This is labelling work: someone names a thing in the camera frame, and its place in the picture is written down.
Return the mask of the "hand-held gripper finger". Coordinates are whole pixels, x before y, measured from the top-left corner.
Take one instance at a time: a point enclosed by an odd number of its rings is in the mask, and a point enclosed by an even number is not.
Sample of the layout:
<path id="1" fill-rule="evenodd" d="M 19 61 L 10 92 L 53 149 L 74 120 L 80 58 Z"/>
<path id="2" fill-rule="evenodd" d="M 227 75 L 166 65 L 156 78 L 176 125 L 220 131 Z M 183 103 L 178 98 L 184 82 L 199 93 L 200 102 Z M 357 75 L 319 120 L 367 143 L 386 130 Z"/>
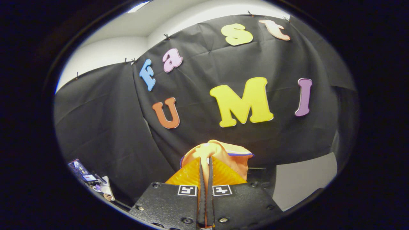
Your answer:
<path id="1" fill-rule="evenodd" d="M 207 223 L 214 229 L 256 229 L 284 216 L 272 198 L 269 182 L 259 176 L 246 181 L 226 163 L 211 157 L 209 165 Z"/>
<path id="2" fill-rule="evenodd" d="M 205 221 L 201 160 L 182 167 L 168 182 L 152 182 L 129 214 L 159 229 L 199 229 Z"/>

